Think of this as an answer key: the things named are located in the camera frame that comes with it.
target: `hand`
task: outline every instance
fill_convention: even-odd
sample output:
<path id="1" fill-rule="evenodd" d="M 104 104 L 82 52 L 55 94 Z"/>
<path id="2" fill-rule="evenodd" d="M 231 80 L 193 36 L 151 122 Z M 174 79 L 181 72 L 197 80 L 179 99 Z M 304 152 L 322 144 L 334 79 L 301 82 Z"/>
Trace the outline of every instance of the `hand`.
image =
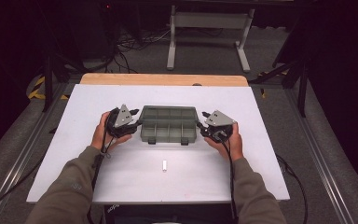
<path id="1" fill-rule="evenodd" d="M 220 155 L 228 160 L 228 154 L 226 152 L 225 147 L 221 143 L 215 143 L 211 138 L 205 137 L 205 142 L 208 143 L 209 146 L 214 147 L 220 153 Z M 242 137 L 239 133 L 238 123 L 234 123 L 232 125 L 232 135 L 225 142 L 228 149 L 230 149 L 231 159 L 232 161 L 236 161 L 240 158 L 243 158 L 242 152 Z"/>
<path id="2" fill-rule="evenodd" d="M 110 112 L 105 112 L 102 114 L 100 123 L 95 128 L 94 135 L 92 136 L 91 146 L 95 147 L 99 150 L 101 150 L 101 147 L 103 144 L 105 145 L 106 143 L 109 143 L 113 138 L 112 135 L 107 133 L 106 137 L 105 137 L 105 142 L 103 143 L 103 133 L 105 131 L 104 125 L 106 123 L 107 118 L 109 117 L 109 113 Z M 124 136 L 118 138 L 118 140 L 114 144 L 112 144 L 108 149 L 114 148 L 118 144 L 127 142 L 130 138 L 132 138 L 132 135 L 130 135 L 130 134 L 124 135 Z"/>

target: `sleeve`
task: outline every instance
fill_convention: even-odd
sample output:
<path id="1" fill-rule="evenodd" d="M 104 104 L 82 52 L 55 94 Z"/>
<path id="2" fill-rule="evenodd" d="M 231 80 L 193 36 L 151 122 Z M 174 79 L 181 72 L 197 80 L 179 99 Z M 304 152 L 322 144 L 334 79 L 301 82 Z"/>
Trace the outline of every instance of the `sleeve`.
<path id="1" fill-rule="evenodd" d="M 92 168 L 100 151 L 87 147 L 68 161 L 58 178 L 34 206 L 26 223 L 85 223 L 92 202 Z"/>
<path id="2" fill-rule="evenodd" d="M 269 193 L 260 174 L 243 158 L 234 161 L 234 200 L 239 223 L 286 223 L 275 197 Z"/>

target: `person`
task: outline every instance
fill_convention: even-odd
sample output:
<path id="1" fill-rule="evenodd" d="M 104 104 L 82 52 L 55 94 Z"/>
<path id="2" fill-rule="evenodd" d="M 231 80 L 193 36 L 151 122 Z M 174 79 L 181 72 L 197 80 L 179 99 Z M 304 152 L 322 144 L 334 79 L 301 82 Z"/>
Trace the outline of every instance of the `person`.
<path id="1" fill-rule="evenodd" d="M 92 136 L 91 144 L 78 156 L 68 161 L 58 178 L 42 195 L 27 217 L 26 223 L 87 223 L 87 213 L 92 203 L 91 182 L 95 175 L 94 158 L 100 154 L 103 144 L 104 124 L 109 112 L 103 113 Z M 106 143 L 111 140 L 106 136 Z M 125 135 L 109 148 L 131 139 Z M 210 138 L 204 139 L 228 160 L 222 144 Z M 233 124 L 233 134 L 228 139 L 234 167 L 234 200 L 238 211 L 238 223 L 286 223 L 275 197 L 266 190 L 260 174 L 255 173 L 242 153 L 239 126 Z"/>

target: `white board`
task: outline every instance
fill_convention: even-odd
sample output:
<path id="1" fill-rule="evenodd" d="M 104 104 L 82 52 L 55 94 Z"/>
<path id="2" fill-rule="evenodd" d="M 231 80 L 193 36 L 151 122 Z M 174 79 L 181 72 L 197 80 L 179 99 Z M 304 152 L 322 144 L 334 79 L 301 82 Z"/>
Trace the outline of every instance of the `white board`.
<path id="1" fill-rule="evenodd" d="M 239 123 L 243 153 L 263 176 L 267 190 L 278 200 L 289 194 L 275 158 L 264 122 L 249 87 L 178 87 L 76 85 L 48 148 L 27 202 L 36 203 L 57 178 L 67 161 L 76 158 L 91 142 L 101 114 L 125 104 L 129 110 L 144 105 L 195 106 L 220 110 Z M 134 116 L 137 120 L 141 111 Z M 111 151 L 98 176 L 95 203 L 228 203 L 229 167 L 209 147 L 198 130 L 194 144 L 141 141 L 141 126 L 132 139 Z M 163 161 L 167 171 L 162 171 Z"/>

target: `wire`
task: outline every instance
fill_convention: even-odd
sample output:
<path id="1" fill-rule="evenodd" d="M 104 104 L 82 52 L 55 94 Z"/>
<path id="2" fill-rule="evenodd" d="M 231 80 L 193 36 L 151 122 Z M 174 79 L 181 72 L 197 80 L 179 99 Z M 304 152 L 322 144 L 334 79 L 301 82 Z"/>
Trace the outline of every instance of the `wire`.
<path id="1" fill-rule="evenodd" d="M 234 200 L 234 166 L 232 164 L 232 159 L 231 159 L 231 144 L 229 143 L 229 139 L 228 139 L 228 143 L 229 143 L 228 147 L 226 146 L 225 142 L 223 142 L 222 140 L 220 142 L 222 143 L 223 147 L 225 148 L 228 154 L 229 172 L 230 172 L 231 211 L 232 211 L 233 220 L 236 221 L 238 219 L 238 215 L 237 215 L 237 207 Z"/>
<path id="2" fill-rule="evenodd" d="M 43 154 L 42 158 L 39 159 L 39 161 L 38 161 L 38 162 L 36 163 L 36 165 L 31 169 L 31 171 L 28 172 L 28 174 L 26 174 L 19 182 L 16 183 L 16 185 L 14 185 L 13 187 L 11 187 L 4 195 L 2 195 L 2 196 L 0 197 L 0 202 L 1 202 L 2 200 L 4 200 L 8 194 L 10 194 L 11 192 L 13 192 L 13 190 L 16 189 L 20 184 L 22 184 L 22 182 L 24 182 L 24 181 L 31 175 L 31 173 L 34 172 L 34 170 L 40 165 L 40 163 L 42 163 L 42 160 L 45 158 L 47 152 L 48 152 L 48 151 L 46 150 L 45 153 Z"/>
<path id="3" fill-rule="evenodd" d="M 151 44 L 156 43 L 159 40 L 163 39 L 164 36 L 167 35 L 170 32 L 170 30 L 167 30 L 167 31 L 164 30 L 162 32 L 165 32 L 165 33 L 163 35 L 159 36 L 159 37 L 156 37 L 156 35 L 161 33 L 161 32 L 150 33 L 146 37 L 142 38 L 143 43 L 139 47 L 135 47 L 136 40 L 133 39 L 133 38 L 126 38 L 124 40 L 121 40 L 121 41 L 119 41 L 117 43 L 117 45 L 126 49 L 126 50 L 122 50 L 122 52 L 128 52 L 128 51 L 130 51 L 132 49 L 136 49 L 136 50 L 145 49 L 148 46 L 150 46 Z"/>
<path id="4" fill-rule="evenodd" d="M 90 72 L 95 72 L 95 71 L 100 70 L 102 68 L 106 68 L 113 61 L 113 58 L 114 57 L 108 58 L 106 60 L 106 62 L 101 63 L 101 64 L 96 65 L 96 66 L 93 66 L 93 67 L 90 67 L 90 68 L 86 68 L 86 69 L 89 70 Z M 71 73 L 82 73 L 81 71 L 78 71 L 77 69 L 71 69 L 71 68 L 68 68 L 68 67 L 65 67 L 65 69 L 67 69 Z"/>
<path id="5" fill-rule="evenodd" d="M 103 163 L 104 155 L 106 154 L 107 149 L 110 147 L 110 145 L 112 144 L 112 141 L 113 141 L 113 138 L 112 138 L 112 140 L 110 141 L 108 147 L 106 147 L 105 144 L 104 144 L 105 140 L 106 140 L 106 133 L 107 133 L 107 122 L 110 119 L 111 114 L 112 114 L 112 112 L 109 113 L 109 116 L 106 118 L 106 121 L 105 121 L 105 124 L 104 124 L 103 141 L 102 141 L 102 145 L 101 145 L 101 153 L 100 153 L 100 155 L 95 157 L 95 161 L 94 161 L 94 164 L 93 164 L 93 167 L 95 167 L 95 175 L 94 175 L 94 178 L 92 179 L 92 182 L 91 182 L 92 191 L 94 191 L 94 189 L 95 189 L 95 184 L 97 183 L 98 173 L 100 173 L 100 168 L 101 168 L 101 165 Z M 92 205 L 89 206 L 89 211 L 87 213 L 87 220 L 89 221 L 89 223 L 94 224 L 94 222 L 92 221 L 92 217 L 91 217 L 91 207 L 92 207 Z"/>
<path id="6" fill-rule="evenodd" d="M 120 63 L 116 60 L 116 58 L 113 58 L 113 60 L 115 60 L 115 63 L 118 65 L 118 71 L 121 73 L 121 68 L 125 68 L 125 69 L 127 69 L 128 73 L 130 73 L 131 71 L 132 71 L 133 73 L 138 73 L 137 71 L 135 71 L 135 70 L 133 70 L 133 69 L 130 69 L 130 66 L 129 66 L 129 63 L 128 63 L 128 61 L 127 61 L 127 58 L 126 58 L 126 56 L 120 51 L 120 49 L 118 50 L 118 53 L 119 53 L 121 59 L 123 59 L 123 60 L 126 62 L 126 65 L 127 65 L 127 67 L 126 67 L 126 66 L 120 64 Z"/>
<path id="7" fill-rule="evenodd" d="M 275 156 L 277 157 L 278 161 L 280 163 L 282 163 L 284 166 L 283 166 L 283 170 L 291 175 L 297 182 L 298 182 L 298 185 L 300 186 L 301 188 L 301 192 L 302 192 L 302 195 L 303 195 L 303 198 L 304 198 L 304 221 L 303 223 L 306 224 L 307 223 L 307 220 L 308 220 L 308 202 L 307 202 L 307 195 L 305 193 L 305 190 L 304 190 L 304 187 L 303 185 L 301 184 L 301 181 L 300 179 L 297 177 L 297 175 L 295 174 L 295 172 L 293 171 L 292 167 L 289 166 L 289 164 L 278 154 L 275 153 Z"/>

